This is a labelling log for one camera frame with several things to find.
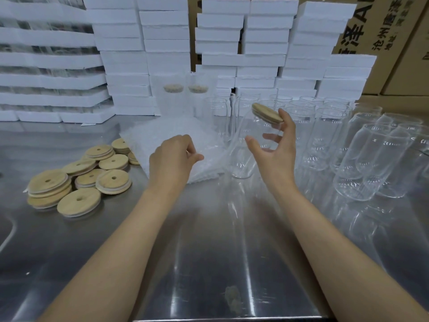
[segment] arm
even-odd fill
[[[283,110],[283,137],[264,151],[246,137],[262,179],[286,213],[330,307],[339,321],[429,321],[428,313],[366,254],[344,237],[298,191],[293,176],[295,124]]]
[[[148,188],[131,214],[67,284],[38,322],[127,321],[157,234],[204,157],[190,136],[166,140],[150,157]]]

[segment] forearm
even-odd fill
[[[146,190],[38,321],[127,321],[153,243],[174,200],[163,192]]]
[[[339,321],[428,321],[426,311],[296,189],[274,195]]]

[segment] metal table surface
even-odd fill
[[[103,197],[91,214],[65,219],[37,211],[23,190],[40,171],[111,143],[133,121],[104,124],[0,123],[0,321],[34,321],[130,213],[147,178]],[[308,189],[320,189],[318,185]],[[355,203],[325,188],[324,214],[429,309],[426,186],[399,200]],[[186,187],[154,244],[135,321],[203,319],[327,320],[329,306],[284,215],[255,174]]]

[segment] left hand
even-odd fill
[[[192,166],[203,159],[189,135],[165,140],[149,158],[149,187],[179,196],[188,182]]]

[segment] hand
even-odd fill
[[[189,135],[165,140],[149,158],[149,187],[179,196],[192,166],[203,159]]]
[[[295,167],[295,123],[284,110],[278,110],[283,119],[280,130],[283,136],[264,133],[263,138],[278,143],[276,150],[261,148],[259,142],[251,137],[246,137],[247,147],[255,157],[262,179],[269,191],[276,195],[284,189],[297,190],[294,178]]]

